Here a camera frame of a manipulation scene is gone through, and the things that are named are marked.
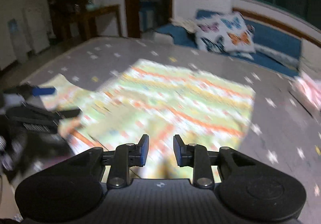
metal screw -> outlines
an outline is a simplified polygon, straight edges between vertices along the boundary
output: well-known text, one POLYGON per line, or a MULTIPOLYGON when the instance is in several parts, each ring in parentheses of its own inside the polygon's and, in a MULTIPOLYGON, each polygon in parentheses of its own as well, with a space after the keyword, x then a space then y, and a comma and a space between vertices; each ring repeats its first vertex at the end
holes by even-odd
POLYGON ((112 178, 112 179, 109 181, 109 184, 118 187, 118 186, 124 184, 124 182, 125 182, 125 181, 124 181, 122 178, 115 177, 115 178, 112 178))
POLYGON ((199 179, 197 180, 197 183, 198 183, 200 186, 207 187, 207 186, 211 185, 213 182, 212 182, 209 178, 199 178, 199 179))

gray floor mat with stars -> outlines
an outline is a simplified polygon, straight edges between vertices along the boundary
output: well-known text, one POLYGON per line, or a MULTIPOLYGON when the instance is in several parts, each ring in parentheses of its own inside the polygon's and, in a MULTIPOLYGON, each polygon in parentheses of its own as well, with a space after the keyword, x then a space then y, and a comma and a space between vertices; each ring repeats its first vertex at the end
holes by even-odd
POLYGON ((299 219, 303 223, 320 223, 317 185, 321 186, 321 156, 316 146, 321 146, 321 126, 289 94, 289 79, 282 75, 236 58, 188 47, 99 37, 56 58, 27 80, 38 85, 63 74, 76 86, 94 91, 141 58, 200 69, 250 85, 256 92, 253 124, 239 151, 300 180, 308 198, 299 219))

blue sofa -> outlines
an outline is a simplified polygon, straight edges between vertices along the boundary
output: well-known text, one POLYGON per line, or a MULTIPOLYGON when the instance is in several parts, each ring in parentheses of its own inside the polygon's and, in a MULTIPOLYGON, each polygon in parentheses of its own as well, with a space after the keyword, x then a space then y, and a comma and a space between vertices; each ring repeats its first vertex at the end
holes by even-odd
MULTIPOLYGON (((196 19, 209 18, 214 15, 215 12, 207 10, 198 10, 196 12, 196 19)), ((254 21, 245 20, 246 24, 252 25, 255 28, 255 35, 253 41, 255 44, 263 45, 268 48, 274 49, 277 52, 287 54, 299 60, 301 55, 301 41, 296 37, 293 37, 287 33, 281 32, 272 28, 269 25, 263 25, 254 21)), ((172 24, 166 24, 156 30, 161 34, 171 35, 174 40, 174 44, 197 48, 197 44, 194 40, 194 35, 189 34, 184 28, 176 27, 172 24)), ((298 75, 298 69, 291 69, 277 60, 265 55, 261 52, 251 54, 253 60, 248 58, 235 56, 245 61, 253 62, 263 67, 274 70, 278 73, 294 77, 298 75)))

pillow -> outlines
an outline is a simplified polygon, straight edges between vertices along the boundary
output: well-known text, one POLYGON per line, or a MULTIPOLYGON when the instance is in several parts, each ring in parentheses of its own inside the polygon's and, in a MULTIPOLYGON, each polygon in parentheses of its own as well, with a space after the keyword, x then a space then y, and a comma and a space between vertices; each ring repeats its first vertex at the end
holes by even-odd
POLYGON ((216 14, 196 20, 196 23, 198 29, 195 37, 200 50, 216 53, 255 53, 253 33, 249 31, 240 13, 216 14))

round black pad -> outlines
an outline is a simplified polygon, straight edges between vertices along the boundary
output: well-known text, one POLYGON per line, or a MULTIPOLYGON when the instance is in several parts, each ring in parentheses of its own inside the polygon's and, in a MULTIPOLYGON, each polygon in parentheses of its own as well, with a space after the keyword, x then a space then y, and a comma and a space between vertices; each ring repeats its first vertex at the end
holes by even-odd
POLYGON ((237 214, 259 221, 295 218, 306 200, 302 184, 286 174, 230 176, 219 186, 219 196, 237 214))
POLYGON ((102 195, 101 184, 91 176, 31 176, 18 186, 15 200, 23 218, 64 222, 91 211, 102 195))

